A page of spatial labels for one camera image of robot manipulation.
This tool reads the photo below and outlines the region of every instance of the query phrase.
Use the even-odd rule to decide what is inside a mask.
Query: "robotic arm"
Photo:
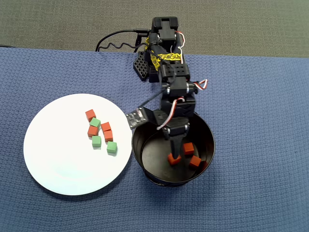
[[[193,116],[196,104],[194,94],[207,86],[207,80],[190,81],[182,51],[184,36],[177,30],[176,17],[155,17],[152,29],[138,34],[136,46],[140,44],[141,37],[147,39],[145,51],[139,52],[134,62],[134,70],[142,81],[149,78],[151,83],[161,83],[161,104],[160,109],[155,111],[143,107],[150,99],[126,115],[132,129],[152,122],[157,125],[157,130],[163,130],[165,138],[170,140],[174,159],[180,155],[183,137],[190,129],[189,117]]]

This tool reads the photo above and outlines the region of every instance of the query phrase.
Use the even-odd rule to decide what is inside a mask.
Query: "floor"
[[[0,0],[0,44],[93,51],[155,16],[179,18],[187,54],[309,57],[309,0]]]

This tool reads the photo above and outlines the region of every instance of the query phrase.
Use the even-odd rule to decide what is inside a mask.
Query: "red cube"
[[[174,159],[172,153],[170,153],[168,156],[168,161],[171,166],[174,166],[177,163],[179,163],[181,159],[182,157],[180,155],[177,157],[177,159]]]
[[[190,166],[191,168],[196,169],[196,168],[199,167],[199,164],[200,164],[200,163],[201,163],[201,159],[200,159],[199,157],[197,157],[197,156],[192,156],[191,161],[190,161],[190,163],[189,163],[189,166]]]
[[[183,144],[183,150],[186,156],[192,155],[194,153],[193,143]]]
[[[104,132],[104,138],[105,138],[105,141],[108,142],[112,142],[113,138],[112,138],[112,131],[111,130],[107,130]]]
[[[90,126],[89,130],[88,130],[88,136],[92,137],[92,136],[96,136],[96,135],[98,135],[98,128]]]
[[[96,117],[96,114],[93,110],[89,110],[86,112],[86,116],[88,121],[90,122],[94,117]]]
[[[101,128],[102,128],[102,131],[110,131],[111,130],[110,123],[106,122],[106,123],[101,124]]]

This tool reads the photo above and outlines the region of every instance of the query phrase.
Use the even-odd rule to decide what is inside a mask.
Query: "black bowl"
[[[215,152],[213,134],[207,123],[196,113],[189,118],[189,122],[190,130],[183,142],[192,142],[194,155],[201,158],[197,169],[189,167],[191,157],[185,157],[183,151],[182,160],[177,165],[170,166],[170,142],[164,139],[161,130],[156,130],[156,125],[145,123],[135,129],[132,138],[134,156],[146,176],[155,184],[171,187],[183,185],[200,176],[210,165]]]

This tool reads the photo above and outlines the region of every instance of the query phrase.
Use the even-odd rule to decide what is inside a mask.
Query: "blue tablecloth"
[[[307,58],[186,56],[192,80],[209,79],[196,111],[216,153],[182,187],[154,185],[132,156],[88,195],[58,195],[31,177],[24,136],[49,102],[91,93],[131,112],[159,89],[135,74],[135,55],[0,49],[0,231],[309,231]]]

